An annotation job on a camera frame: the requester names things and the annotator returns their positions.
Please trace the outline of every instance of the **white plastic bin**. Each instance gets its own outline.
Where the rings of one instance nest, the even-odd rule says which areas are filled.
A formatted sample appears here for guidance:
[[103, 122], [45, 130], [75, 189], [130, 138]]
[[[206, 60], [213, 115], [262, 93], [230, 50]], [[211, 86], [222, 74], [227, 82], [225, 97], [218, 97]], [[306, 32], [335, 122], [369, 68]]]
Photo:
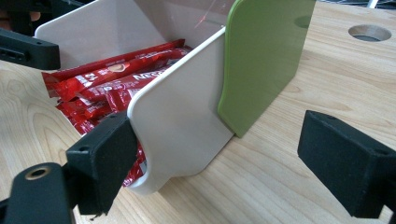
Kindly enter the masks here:
[[152, 193], [201, 172], [233, 136], [217, 113], [224, 25], [233, 0], [97, 0], [36, 30], [60, 46], [62, 69], [185, 38], [194, 50], [141, 90], [128, 116], [148, 169], [130, 189]]

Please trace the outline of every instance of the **light wood surface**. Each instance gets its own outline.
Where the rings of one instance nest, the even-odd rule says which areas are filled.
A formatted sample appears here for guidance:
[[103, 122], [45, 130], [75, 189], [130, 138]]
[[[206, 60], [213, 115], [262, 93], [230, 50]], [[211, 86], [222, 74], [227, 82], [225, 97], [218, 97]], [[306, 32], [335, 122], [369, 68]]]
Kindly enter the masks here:
[[[348, 34], [361, 24], [387, 28], [392, 38], [372, 43]], [[79, 135], [55, 104], [39, 71], [0, 62], [0, 200], [22, 170], [66, 162]], [[387, 208], [379, 220], [350, 217], [298, 158], [307, 109], [396, 149], [396, 11], [317, 3], [296, 77], [243, 138], [200, 174], [173, 178], [157, 193], [121, 189], [108, 216], [93, 223], [388, 222]]]

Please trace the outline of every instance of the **green plastic panel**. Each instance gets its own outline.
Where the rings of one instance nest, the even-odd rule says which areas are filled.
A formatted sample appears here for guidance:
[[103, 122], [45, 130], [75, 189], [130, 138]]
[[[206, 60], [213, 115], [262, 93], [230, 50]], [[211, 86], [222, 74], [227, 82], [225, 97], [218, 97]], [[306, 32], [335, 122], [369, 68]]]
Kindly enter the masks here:
[[239, 0], [225, 34], [220, 117], [239, 137], [294, 77], [314, 0]]

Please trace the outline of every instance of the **black bracket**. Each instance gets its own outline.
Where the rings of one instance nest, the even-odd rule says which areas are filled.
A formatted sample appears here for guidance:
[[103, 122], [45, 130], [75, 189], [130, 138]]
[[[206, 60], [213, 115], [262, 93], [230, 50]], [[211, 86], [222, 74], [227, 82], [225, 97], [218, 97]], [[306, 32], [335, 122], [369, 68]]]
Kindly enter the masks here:
[[82, 215], [107, 214], [136, 160], [137, 140], [126, 112], [110, 115], [66, 151], [67, 164], [47, 162], [19, 173], [0, 223], [72, 223]]
[[[59, 69], [61, 62], [58, 45], [31, 36], [38, 25], [82, 7], [91, 1], [0, 0], [0, 10], [7, 12], [13, 31], [0, 30], [0, 60], [42, 70]], [[32, 22], [30, 12], [40, 12], [46, 19]]]
[[299, 157], [353, 217], [396, 211], [396, 152], [335, 117], [306, 111]]

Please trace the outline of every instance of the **circular hole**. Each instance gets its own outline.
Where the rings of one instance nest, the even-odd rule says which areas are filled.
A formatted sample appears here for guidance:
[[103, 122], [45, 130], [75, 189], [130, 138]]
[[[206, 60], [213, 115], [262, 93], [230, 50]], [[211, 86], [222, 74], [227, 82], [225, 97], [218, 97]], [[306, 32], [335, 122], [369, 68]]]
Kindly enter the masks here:
[[392, 33], [376, 25], [357, 25], [349, 29], [349, 34], [353, 37], [369, 42], [384, 41], [392, 37]]
[[36, 179], [41, 178], [49, 173], [50, 173], [50, 168], [48, 166], [41, 166], [41, 167], [35, 168], [34, 170], [27, 173], [25, 178], [27, 180], [36, 180]]
[[80, 147], [78, 151], [88, 151], [90, 147]]

